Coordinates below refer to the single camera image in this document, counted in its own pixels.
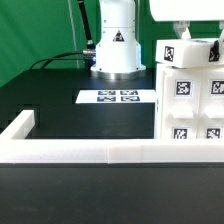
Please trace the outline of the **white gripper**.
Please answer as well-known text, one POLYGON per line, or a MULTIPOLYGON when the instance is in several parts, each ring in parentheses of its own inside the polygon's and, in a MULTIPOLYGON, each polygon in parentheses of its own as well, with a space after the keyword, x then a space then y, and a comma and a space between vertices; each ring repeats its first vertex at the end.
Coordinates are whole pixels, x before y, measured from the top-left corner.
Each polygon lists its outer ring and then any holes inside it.
MULTIPOLYGON (((224 20, 224 0, 149 0, 155 21, 175 21, 173 29, 179 39, 190 39, 189 21, 224 20)), ((224 29, 217 39, 219 55, 224 53, 224 29)))

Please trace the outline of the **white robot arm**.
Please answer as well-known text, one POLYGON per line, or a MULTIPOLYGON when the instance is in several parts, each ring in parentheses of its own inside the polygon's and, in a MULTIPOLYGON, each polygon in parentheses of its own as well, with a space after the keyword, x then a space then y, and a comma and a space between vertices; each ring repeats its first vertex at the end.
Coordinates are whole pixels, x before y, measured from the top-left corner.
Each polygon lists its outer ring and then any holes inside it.
MULTIPOLYGON (((177 68, 224 64, 224 0, 148 0, 156 22, 171 22, 175 39, 157 42, 156 60, 177 68), (192 21, 218 21, 218 38, 193 39, 192 21)), ((135 37, 134 0, 99 0, 101 39, 91 73, 106 79, 130 79, 145 72, 135 37)))

